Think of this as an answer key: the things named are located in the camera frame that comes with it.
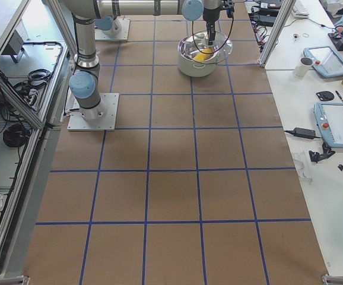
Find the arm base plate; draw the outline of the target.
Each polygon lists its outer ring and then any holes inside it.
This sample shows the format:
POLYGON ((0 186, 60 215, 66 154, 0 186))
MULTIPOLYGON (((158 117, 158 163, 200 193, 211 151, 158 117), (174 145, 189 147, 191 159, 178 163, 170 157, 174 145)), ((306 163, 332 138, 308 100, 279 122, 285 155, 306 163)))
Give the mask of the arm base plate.
POLYGON ((67 129, 69 131, 113 131, 116 125, 119 93, 100 93, 101 102, 93 109, 80 108, 74 100, 67 129))
POLYGON ((126 42, 129 35, 130 19, 110 18, 95 20, 95 40, 106 42, 126 42))

